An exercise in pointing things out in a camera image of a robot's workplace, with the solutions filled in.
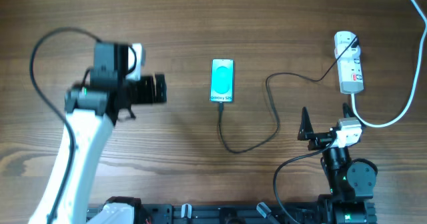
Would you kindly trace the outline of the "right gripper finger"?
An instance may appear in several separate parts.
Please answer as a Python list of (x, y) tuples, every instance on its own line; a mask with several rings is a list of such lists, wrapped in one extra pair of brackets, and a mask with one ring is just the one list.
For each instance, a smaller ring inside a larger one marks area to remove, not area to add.
[(344, 118), (355, 117), (355, 114), (352, 111), (352, 108), (347, 103), (343, 103), (342, 104), (342, 110), (343, 110), (343, 116), (344, 116)]
[(298, 140), (307, 141), (315, 139), (314, 130), (310, 121), (310, 116), (306, 107), (302, 108), (302, 118), (298, 131)]

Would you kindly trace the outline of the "cyan screen smartphone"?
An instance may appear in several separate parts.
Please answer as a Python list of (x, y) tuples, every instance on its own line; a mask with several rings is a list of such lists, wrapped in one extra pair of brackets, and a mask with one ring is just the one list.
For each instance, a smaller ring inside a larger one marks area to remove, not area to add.
[(211, 62), (210, 101), (232, 103), (234, 100), (234, 60), (213, 59)]

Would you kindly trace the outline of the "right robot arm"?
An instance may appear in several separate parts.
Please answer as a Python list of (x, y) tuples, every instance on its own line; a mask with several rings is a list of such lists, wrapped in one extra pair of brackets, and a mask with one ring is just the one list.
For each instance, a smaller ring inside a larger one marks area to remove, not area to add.
[(359, 143), (364, 125), (343, 104), (344, 117), (329, 131), (313, 130), (308, 110), (302, 108), (299, 141), (308, 141), (308, 150), (320, 151), (321, 166), (330, 186), (329, 195), (318, 197), (320, 223), (377, 223), (374, 196), (378, 168), (367, 159), (352, 159), (349, 148)]

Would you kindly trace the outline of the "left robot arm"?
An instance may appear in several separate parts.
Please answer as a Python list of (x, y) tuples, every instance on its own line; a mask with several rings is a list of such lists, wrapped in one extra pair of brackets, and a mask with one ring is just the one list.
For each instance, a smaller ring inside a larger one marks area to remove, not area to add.
[(85, 73), (90, 80), (65, 94), (61, 144), (30, 223), (86, 223), (96, 169), (119, 112), (167, 101), (164, 75), (141, 75), (144, 64), (140, 43), (96, 42), (93, 67)]

